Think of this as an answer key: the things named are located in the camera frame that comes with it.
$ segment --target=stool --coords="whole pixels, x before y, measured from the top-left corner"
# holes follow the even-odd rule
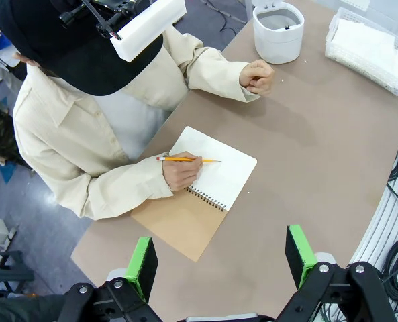
[[[3,283],[6,290],[0,290],[0,293],[17,293],[21,290],[24,283],[34,280],[34,273],[23,262],[22,252],[0,252],[2,259],[0,261],[0,283]],[[10,282],[18,282],[15,289],[11,288]]]

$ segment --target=hat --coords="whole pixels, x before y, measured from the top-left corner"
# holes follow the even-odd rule
[[[59,16],[78,0],[0,0],[0,30],[24,56],[35,60],[77,89],[97,96],[126,86],[162,48],[158,36],[132,62],[122,60],[100,36],[92,14],[64,28]]]

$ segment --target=notebook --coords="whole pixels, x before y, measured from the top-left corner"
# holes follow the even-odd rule
[[[170,155],[188,151],[220,160],[204,163],[197,180],[173,197],[148,199],[131,216],[195,262],[232,208],[257,160],[191,127],[186,127]]]

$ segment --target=cap brim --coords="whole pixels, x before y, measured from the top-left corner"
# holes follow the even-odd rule
[[[163,37],[158,36],[132,62],[126,62],[108,39],[96,36],[42,66],[82,92],[104,96],[120,90],[138,76],[160,52],[162,44]]]

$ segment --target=floor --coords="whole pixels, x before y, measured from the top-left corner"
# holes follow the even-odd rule
[[[234,37],[234,31],[242,24],[224,18],[204,5],[201,0],[186,0],[187,14],[178,22],[177,28],[202,39],[206,46],[220,50]],[[213,0],[216,7],[246,20],[246,12],[238,0]],[[0,98],[3,85],[0,87]],[[8,105],[15,98],[8,97]],[[89,282],[87,277],[72,262],[70,254],[84,234],[90,220],[77,218],[70,210],[57,205],[51,191],[38,175],[31,176],[22,167],[5,184],[0,174],[0,218],[10,229],[17,227],[18,234],[11,250],[21,250],[26,264],[36,273],[35,281],[26,285],[26,292],[36,294],[62,294],[78,282]]]

